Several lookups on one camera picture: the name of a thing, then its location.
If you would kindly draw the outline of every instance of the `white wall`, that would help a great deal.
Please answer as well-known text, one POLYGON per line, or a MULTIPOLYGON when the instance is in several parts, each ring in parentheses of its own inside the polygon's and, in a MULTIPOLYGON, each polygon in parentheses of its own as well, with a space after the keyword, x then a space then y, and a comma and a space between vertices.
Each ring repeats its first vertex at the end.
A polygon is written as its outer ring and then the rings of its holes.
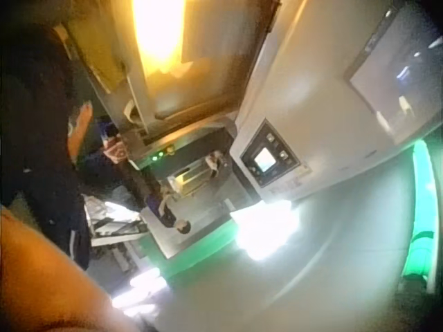
MULTIPOLYGON (((299 7, 293 16, 261 88, 254 82, 261 77, 251 80, 237 118, 238 136, 230 150, 264 199, 306 196, 375 166, 409 143, 396 146, 344 78, 384 18, 390 2, 299 2, 305 4, 304 10, 299 7), (258 186, 240 157, 265 118, 310 168, 308 175, 299 178, 292 171, 265 188, 258 186), (366 158, 374 150, 377 152, 366 158)), ((283 23, 277 21, 276 35, 269 35, 263 59, 267 53, 275 52, 275 43, 282 39, 278 24, 283 23)), ((266 63, 259 61, 257 71, 264 70, 261 66, 266 63)))

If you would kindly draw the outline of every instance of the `control panel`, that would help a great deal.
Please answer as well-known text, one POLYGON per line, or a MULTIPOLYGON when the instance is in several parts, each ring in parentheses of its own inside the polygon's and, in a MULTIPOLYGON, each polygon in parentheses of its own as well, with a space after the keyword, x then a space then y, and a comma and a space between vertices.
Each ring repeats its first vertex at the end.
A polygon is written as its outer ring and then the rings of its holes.
POLYGON ((300 166, 298 158, 266 119, 241 158, 260 187, 300 166))

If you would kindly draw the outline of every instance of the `bright light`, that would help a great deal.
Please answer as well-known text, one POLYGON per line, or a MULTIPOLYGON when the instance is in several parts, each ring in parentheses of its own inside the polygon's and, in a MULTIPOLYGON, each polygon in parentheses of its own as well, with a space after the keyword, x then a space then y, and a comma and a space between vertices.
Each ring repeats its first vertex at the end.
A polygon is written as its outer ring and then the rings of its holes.
POLYGON ((153 268, 132 278, 129 284, 132 287, 146 287, 146 285, 153 282, 158 277, 160 277, 160 270, 158 268, 153 268))
POLYGON ((262 172, 267 171, 276 163, 275 158, 266 147, 260 151, 260 153, 255 157, 254 161, 257 163, 258 167, 260 167, 262 172))
POLYGON ((397 78, 401 78, 406 72, 408 71, 409 66, 406 66, 403 68, 403 70, 400 72, 400 74, 397 75, 397 78))
POLYGON ((123 313, 126 316, 134 317, 138 313, 144 313, 144 314, 151 313, 152 311, 155 310, 155 308, 156 308, 155 304, 144 304, 141 306, 135 306, 135 307, 129 308, 129 309, 123 311, 123 313))
POLYGON ((147 286, 147 288, 151 292, 151 295, 161 291, 166 287, 168 287, 168 284, 166 283, 166 280, 162 277, 156 278, 150 283, 149 286, 147 286))
POLYGON ((106 216, 114 221, 133 221, 140 216, 138 212, 131 211, 122 205, 112 202, 105 202, 107 208, 106 216))
POLYGON ((116 296, 112 299, 112 305, 114 308, 125 308, 126 306, 132 306, 134 304, 142 302, 150 291, 145 288, 133 288, 126 293, 116 296))
POLYGON ((133 0, 136 38, 145 74, 181 63, 186 0, 133 0))
POLYGON ((256 261, 272 255, 298 228, 298 211, 290 201, 251 207, 230 214, 239 225, 237 245, 256 261))
POLYGON ((148 283, 140 282, 140 285, 112 299, 115 308, 125 308, 142 302, 147 297, 161 291, 168 284, 162 277, 157 277, 148 283))
POLYGON ((413 113, 413 108, 404 95, 401 95, 399 97, 399 105, 405 115, 407 115, 408 113, 413 113))
POLYGON ((443 44, 443 36, 438 37, 436 40, 434 40, 432 43, 429 44, 428 48, 434 48, 436 46, 439 46, 443 44))

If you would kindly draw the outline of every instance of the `white stripe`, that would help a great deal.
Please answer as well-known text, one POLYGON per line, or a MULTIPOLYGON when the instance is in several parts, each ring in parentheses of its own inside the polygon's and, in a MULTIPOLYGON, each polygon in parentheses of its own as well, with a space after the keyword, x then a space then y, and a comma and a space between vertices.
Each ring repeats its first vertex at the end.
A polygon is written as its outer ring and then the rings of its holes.
POLYGON ((75 230, 72 230, 71 237, 69 239, 69 256, 71 257, 72 260, 75 260, 74 241, 75 241, 75 230))

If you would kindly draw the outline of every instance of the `person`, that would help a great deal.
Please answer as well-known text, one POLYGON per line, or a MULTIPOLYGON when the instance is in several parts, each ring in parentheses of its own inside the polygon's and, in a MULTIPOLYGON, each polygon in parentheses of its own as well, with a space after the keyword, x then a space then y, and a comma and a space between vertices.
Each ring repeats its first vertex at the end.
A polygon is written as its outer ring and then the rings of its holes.
POLYGON ((138 331, 66 255, 3 206, 0 228, 0 331, 138 331))
POLYGON ((1 57, 1 203, 18 193, 43 234, 86 269, 91 240, 73 160, 91 119, 74 110, 71 64, 57 33, 28 26, 5 40, 1 57))
POLYGON ((223 153, 219 150, 214 150, 205 157, 206 164, 211 168, 210 178, 217 177, 219 175, 219 169, 223 166, 226 167, 227 163, 224 160, 223 153))
POLYGON ((175 215, 166 205, 167 200, 172 196, 172 193, 166 188, 161 187, 159 192, 152 192, 146 199, 146 205, 154 213, 157 219, 167 228, 175 228, 181 234, 187 234, 191 231, 191 224, 189 221, 183 219, 177 220, 175 215))

